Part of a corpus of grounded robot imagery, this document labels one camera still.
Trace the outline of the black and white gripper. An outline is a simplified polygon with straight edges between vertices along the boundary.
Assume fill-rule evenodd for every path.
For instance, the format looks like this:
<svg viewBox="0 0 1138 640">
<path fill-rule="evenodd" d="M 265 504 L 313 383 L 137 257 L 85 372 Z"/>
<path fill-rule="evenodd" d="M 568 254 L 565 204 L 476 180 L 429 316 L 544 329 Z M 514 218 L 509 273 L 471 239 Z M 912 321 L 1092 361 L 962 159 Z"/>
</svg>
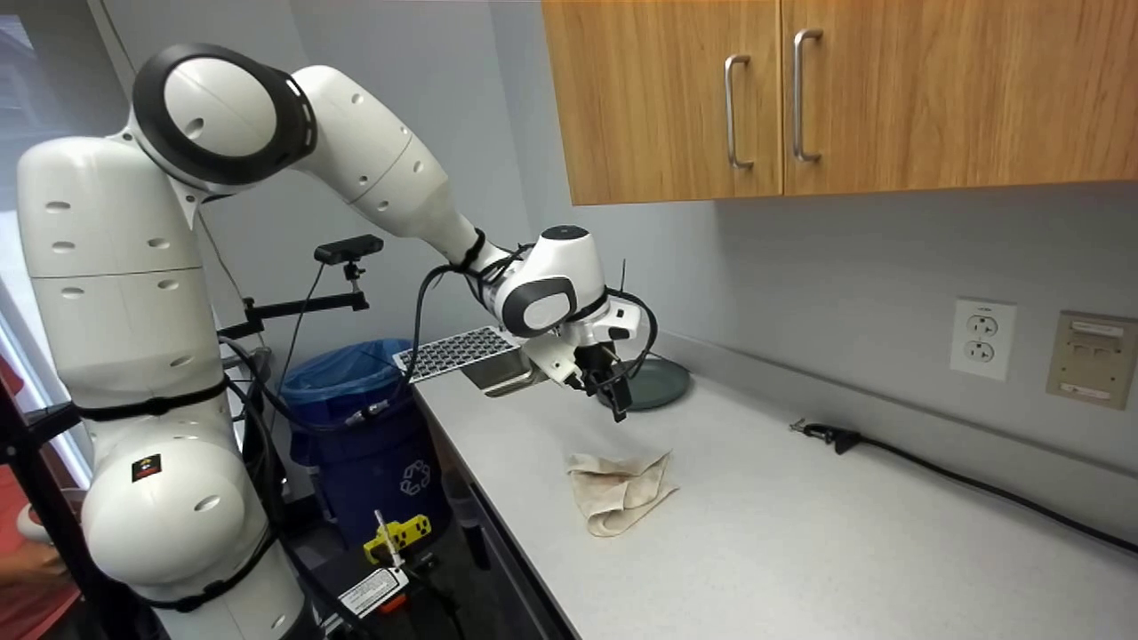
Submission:
<svg viewBox="0 0 1138 640">
<path fill-rule="evenodd" d="M 607 294 L 606 307 L 578 325 L 561 325 L 522 345 L 522 356 L 556 383 L 582 393 L 622 425 L 630 378 L 658 342 L 658 316 L 638 294 Z"/>
</svg>

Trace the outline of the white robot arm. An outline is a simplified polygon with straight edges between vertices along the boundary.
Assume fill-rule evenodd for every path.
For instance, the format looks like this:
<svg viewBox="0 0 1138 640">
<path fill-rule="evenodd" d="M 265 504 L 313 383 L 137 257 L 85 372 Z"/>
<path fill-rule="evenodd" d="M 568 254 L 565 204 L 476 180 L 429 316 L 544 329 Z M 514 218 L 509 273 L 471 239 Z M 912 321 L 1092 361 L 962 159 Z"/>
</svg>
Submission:
<svg viewBox="0 0 1138 640">
<path fill-rule="evenodd" d="M 181 42 L 152 54 L 112 135 L 18 164 L 18 239 L 53 370 L 93 433 L 83 538 L 170 640 L 292 640 L 297 563 L 240 455 L 198 215 L 304 172 L 394 239 L 429 247 L 537 367 L 616 402 L 652 312 L 600 280 L 597 243 L 556 224 L 505 248 L 458 215 L 447 172 L 332 65 L 269 68 Z"/>
</svg>

